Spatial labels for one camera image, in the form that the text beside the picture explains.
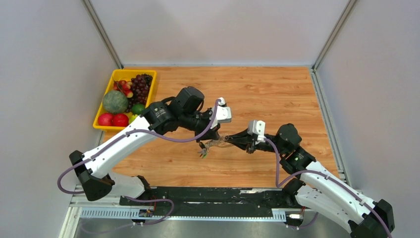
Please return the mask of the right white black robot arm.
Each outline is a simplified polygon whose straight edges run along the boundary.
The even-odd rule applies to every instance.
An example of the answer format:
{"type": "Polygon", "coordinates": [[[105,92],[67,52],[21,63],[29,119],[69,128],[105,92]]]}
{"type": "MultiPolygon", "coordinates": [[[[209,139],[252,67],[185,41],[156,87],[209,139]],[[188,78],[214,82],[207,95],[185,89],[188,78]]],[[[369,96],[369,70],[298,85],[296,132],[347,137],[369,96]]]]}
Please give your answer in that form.
{"type": "Polygon", "coordinates": [[[310,208],[340,225],[353,238],[392,236],[395,221],[391,204],[363,195],[329,172],[300,146],[302,138],[293,124],[284,124],[276,135],[270,135],[265,133],[265,123],[255,120],[248,129],[226,136],[225,141],[247,153],[275,153],[276,186],[282,189],[287,206],[310,208]]]}

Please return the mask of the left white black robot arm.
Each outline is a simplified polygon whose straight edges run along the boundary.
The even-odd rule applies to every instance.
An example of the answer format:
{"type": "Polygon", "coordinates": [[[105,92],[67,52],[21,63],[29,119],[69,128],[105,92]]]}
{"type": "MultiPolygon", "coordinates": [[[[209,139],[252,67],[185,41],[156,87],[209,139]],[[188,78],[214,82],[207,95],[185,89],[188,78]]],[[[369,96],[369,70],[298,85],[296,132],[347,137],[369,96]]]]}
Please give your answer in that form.
{"type": "Polygon", "coordinates": [[[214,139],[222,116],[229,116],[224,98],[214,106],[200,112],[204,95],[188,86],[175,97],[151,103],[132,123],[117,135],[87,152],[78,150],[69,156],[72,170],[79,179],[89,201],[107,195],[132,197],[139,205],[151,200],[151,191],[143,176],[125,176],[112,173],[112,169],[141,146],[157,139],[185,143],[199,139],[214,139]]]}

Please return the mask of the silver carabiner keyring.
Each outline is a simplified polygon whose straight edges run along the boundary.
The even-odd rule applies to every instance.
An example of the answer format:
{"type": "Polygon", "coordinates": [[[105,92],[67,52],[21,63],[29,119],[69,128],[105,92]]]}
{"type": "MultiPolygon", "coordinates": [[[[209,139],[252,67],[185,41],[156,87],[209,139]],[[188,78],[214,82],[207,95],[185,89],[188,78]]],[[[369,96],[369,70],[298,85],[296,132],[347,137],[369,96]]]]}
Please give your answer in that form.
{"type": "Polygon", "coordinates": [[[233,146],[232,144],[227,142],[226,136],[221,136],[218,139],[212,139],[205,143],[205,147],[207,149],[210,149],[212,147],[218,147],[218,148],[228,148],[233,146]]]}

